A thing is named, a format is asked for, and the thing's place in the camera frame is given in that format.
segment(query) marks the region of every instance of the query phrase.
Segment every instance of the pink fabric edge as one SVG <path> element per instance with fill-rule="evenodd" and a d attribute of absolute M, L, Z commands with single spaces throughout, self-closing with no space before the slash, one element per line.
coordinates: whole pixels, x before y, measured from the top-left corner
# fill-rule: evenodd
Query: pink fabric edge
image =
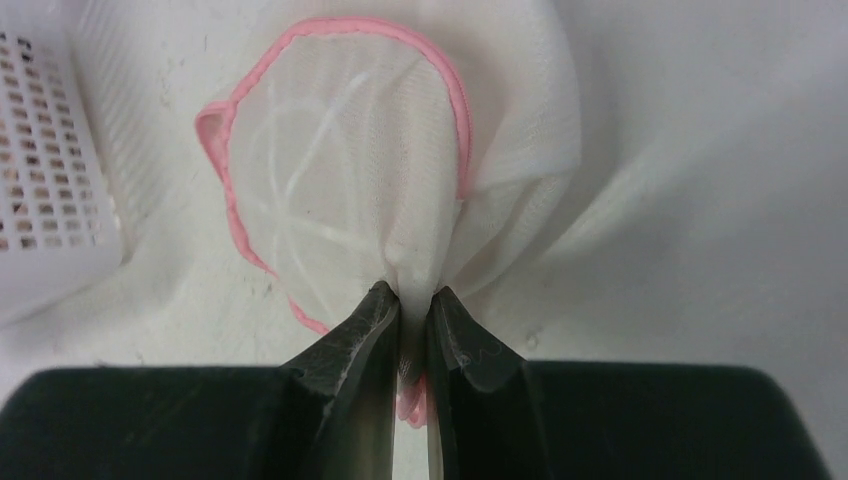
<path fill-rule="evenodd" d="M 238 214 L 237 199 L 232 188 L 229 174 L 229 141 L 238 104 L 262 78 L 280 53 L 295 38 L 307 35 L 328 35 L 345 33 L 367 33 L 382 35 L 398 40 L 418 50 L 441 74 L 448 89 L 448 97 L 454 112 L 459 155 L 457 160 L 458 189 L 457 198 L 463 199 L 468 193 L 468 167 L 471 162 L 473 122 L 468 97 L 462 79 L 451 60 L 424 35 L 403 25 L 369 17 L 331 17 L 312 18 L 299 22 L 286 31 L 262 56 L 250 73 L 233 90 L 227 100 L 212 102 L 198 113 L 195 130 L 209 157 L 213 168 L 224 185 L 227 201 L 227 220 L 230 232 L 238 251 L 252 264 L 278 277 L 250 247 L 250 240 Z M 323 323 L 309 317 L 291 298 L 289 307 L 295 318 L 306 328 L 324 335 L 330 329 Z M 420 428 L 427 422 L 426 379 L 421 377 L 414 386 L 402 392 L 396 402 L 401 420 L 412 427 Z"/>

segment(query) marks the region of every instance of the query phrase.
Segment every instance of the white plastic basket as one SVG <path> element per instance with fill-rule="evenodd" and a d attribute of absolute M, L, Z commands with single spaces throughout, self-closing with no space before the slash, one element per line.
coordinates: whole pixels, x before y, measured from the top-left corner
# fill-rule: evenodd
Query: white plastic basket
<path fill-rule="evenodd" d="M 60 26 L 0 12 L 2 324 L 113 271 L 123 247 Z"/>

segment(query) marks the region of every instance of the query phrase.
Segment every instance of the basket hole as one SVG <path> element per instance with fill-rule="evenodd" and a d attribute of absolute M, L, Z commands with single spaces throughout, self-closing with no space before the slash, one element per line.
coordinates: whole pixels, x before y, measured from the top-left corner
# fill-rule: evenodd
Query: basket hole
<path fill-rule="evenodd" d="M 19 233 L 29 233 L 32 231 L 32 222 L 29 220 L 18 220 L 17 227 Z"/>
<path fill-rule="evenodd" d="M 4 168 L 3 169 L 3 179 L 4 180 L 11 180 L 13 182 L 17 182 L 20 179 L 20 176 L 18 176 L 18 169 L 17 168 Z"/>

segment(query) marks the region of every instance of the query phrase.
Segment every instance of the white cloth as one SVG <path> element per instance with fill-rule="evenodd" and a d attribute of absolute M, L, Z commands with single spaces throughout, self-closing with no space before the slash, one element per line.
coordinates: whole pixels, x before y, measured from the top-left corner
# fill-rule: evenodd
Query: white cloth
<path fill-rule="evenodd" d="M 534 240 L 580 157 L 563 25 L 547 0 L 297 0 L 265 18 L 272 33 L 257 35 L 275 47 L 246 55 L 265 63 L 245 67 L 230 128 L 226 105 L 201 113 L 201 140 L 214 156 L 226 131 L 231 214 L 308 317 L 332 326 L 389 282 L 409 385 L 433 293 L 463 298 L 546 246 Z M 445 65 L 410 43 L 416 32 L 457 74 L 468 112 Z"/>

